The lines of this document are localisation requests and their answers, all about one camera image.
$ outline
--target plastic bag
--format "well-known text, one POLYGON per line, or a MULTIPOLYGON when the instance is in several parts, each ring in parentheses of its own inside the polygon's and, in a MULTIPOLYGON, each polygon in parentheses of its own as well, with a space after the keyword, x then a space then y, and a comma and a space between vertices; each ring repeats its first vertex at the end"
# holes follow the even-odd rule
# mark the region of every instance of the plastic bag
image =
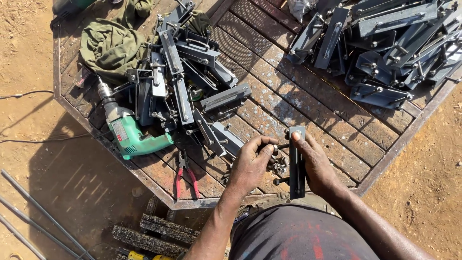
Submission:
POLYGON ((301 23, 303 15, 315 7, 319 0, 287 0, 290 13, 301 23))

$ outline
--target drill label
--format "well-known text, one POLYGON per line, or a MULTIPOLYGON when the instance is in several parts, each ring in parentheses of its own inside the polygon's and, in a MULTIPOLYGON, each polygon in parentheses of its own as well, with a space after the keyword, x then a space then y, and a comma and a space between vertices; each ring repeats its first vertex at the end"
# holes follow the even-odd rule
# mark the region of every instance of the drill label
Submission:
POLYGON ((120 121, 112 123, 112 129, 114 129, 115 135, 117 136, 117 139, 119 139, 119 142, 128 138, 120 121))

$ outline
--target wooden table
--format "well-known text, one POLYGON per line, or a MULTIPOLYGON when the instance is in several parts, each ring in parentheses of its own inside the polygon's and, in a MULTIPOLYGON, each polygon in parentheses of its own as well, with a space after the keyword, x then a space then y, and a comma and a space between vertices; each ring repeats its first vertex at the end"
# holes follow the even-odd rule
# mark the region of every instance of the wooden table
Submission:
MULTIPOLYGON (((156 15, 171 12, 175 7, 173 0, 159 1, 138 30, 149 35, 156 15)), ((80 68, 80 34, 88 19, 85 17, 111 18, 119 9, 120 5, 107 1, 97 3, 54 30, 55 99, 94 136, 107 132, 108 126, 96 83, 85 88, 72 84, 80 68)), ((226 118, 220 118, 222 123, 231 123, 235 127, 231 131, 243 140, 267 135, 282 142, 287 142, 287 127, 306 126, 324 147, 342 182, 359 196, 385 171, 454 87, 448 81, 417 95, 401 112, 353 103, 347 98, 350 87, 344 84, 342 76, 332 77, 325 71, 291 64, 285 58, 301 25, 289 14, 283 0, 225 0, 211 20, 215 26, 212 39, 219 42, 222 52, 219 60, 240 82, 252 87, 251 98, 226 118)), ((171 209, 213 207, 225 188, 222 176, 229 171, 230 162, 219 157, 207 160, 206 153, 188 137, 179 137, 175 145, 131 161, 122 159, 111 142, 112 134, 97 140, 171 209), (200 199, 192 199, 194 192, 187 174, 181 182, 182 198, 173 199, 179 149, 185 149, 189 155, 200 199)), ((258 189, 245 201, 288 191, 286 184, 272 184, 277 177, 281 176, 265 173, 258 189)))

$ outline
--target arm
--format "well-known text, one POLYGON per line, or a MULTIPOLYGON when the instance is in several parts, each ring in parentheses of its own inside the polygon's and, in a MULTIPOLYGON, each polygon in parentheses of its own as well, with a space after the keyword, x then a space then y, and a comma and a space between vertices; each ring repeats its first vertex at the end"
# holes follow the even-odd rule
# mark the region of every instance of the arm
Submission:
POLYGON ((306 136, 306 140, 302 140, 299 134, 293 133, 292 139, 306 160, 310 189, 358 231, 380 259, 435 260, 343 185, 322 147, 311 135, 306 133, 306 136))
POLYGON ((272 145, 278 143, 274 138, 257 136, 242 146, 233 163, 225 191, 184 260, 223 259, 237 210, 244 197, 261 183, 274 151, 272 145))

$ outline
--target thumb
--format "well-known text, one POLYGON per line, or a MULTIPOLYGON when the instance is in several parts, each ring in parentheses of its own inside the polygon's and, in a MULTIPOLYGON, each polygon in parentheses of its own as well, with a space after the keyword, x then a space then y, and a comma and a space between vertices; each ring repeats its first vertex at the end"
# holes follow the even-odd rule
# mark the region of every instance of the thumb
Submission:
POLYGON ((260 150, 256 159, 259 161, 264 161, 268 163, 269 159, 273 155, 273 152, 274 152, 274 146, 272 144, 266 145, 260 150))
POLYGON ((292 133, 292 140, 294 141, 295 148, 299 150, 304 158, 312 159, 315 156, 315 151, 313 148, 306 140, 302 138, 298 131, 292 133))

